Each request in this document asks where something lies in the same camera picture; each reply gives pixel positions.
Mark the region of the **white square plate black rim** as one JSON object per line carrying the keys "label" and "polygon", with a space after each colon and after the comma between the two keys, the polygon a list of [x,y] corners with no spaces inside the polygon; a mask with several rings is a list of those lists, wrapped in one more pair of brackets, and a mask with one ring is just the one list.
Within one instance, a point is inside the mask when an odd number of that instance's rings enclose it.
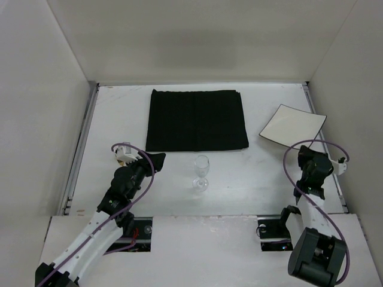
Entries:
{"label": "white square plate black rim", "polygon": [[280,104],[259,136],[290,147],[303,140],[315,139],[326,119],[326,115],[313,114]]}

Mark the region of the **black cloth placemat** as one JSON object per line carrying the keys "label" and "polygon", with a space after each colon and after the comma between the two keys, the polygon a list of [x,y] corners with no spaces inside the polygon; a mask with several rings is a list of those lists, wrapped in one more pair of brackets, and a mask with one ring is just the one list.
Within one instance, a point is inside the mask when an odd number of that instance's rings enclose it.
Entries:
{"label": "black cloth placemat", "polygon": [[146,151],[234,151],[248,147],[239,92],[152,91]]}

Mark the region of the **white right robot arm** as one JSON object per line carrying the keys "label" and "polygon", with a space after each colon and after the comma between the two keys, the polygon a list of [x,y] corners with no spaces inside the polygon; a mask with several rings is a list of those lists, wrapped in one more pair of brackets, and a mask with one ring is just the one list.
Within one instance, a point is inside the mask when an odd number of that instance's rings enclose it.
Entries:
{"label": "white right robot arm", "polygon": [[350,257],[339,227],[324,211],[325,179],[346,172],[349,156],[337,161],[327,153],[298,143],[301,178],[293,182],[294,206],[281,213],[281,224],[290,234],[293,251],[288,261],[289,275],[315,286],[336,286],[349,271]]}

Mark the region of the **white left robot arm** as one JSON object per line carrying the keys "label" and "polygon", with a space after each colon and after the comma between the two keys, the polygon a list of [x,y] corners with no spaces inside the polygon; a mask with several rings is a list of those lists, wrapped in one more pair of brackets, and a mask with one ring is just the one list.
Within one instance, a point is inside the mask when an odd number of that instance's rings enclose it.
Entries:
{"label": "white left robot arm", "polygon": [[35,271],[35,286],[80,286],[98,260],[116,240],[133,231],[130,208],[145,178],[154,181],[166,154],[138,153],[114,172],[111,185],[91,220],[75,240],[52,263],[41,263]]}

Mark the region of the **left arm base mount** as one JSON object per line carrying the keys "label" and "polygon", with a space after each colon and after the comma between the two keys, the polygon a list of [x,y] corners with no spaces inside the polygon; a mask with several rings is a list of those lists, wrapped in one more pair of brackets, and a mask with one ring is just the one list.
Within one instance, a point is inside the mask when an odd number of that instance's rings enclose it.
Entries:
{"label": "left arm base mount", "polygon": [[149,252],[151,251],[151,236],[153,232],[153,218],[135,218],[130,233],[116,240],[106,251],[106,254],[115,252]]}

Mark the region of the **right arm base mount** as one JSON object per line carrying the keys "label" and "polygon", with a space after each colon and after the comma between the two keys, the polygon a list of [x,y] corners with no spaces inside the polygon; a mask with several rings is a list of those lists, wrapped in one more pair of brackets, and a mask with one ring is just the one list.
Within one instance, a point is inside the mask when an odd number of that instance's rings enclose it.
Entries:
{"label": "right arm base mount", "polygon": [[287,206],[280,215],[261,216],[257,219],[256,234],[260,239],[260,247],[263,252],[292,251],[291,236],[286,227],[290,214],[300,215],[298,208]]}

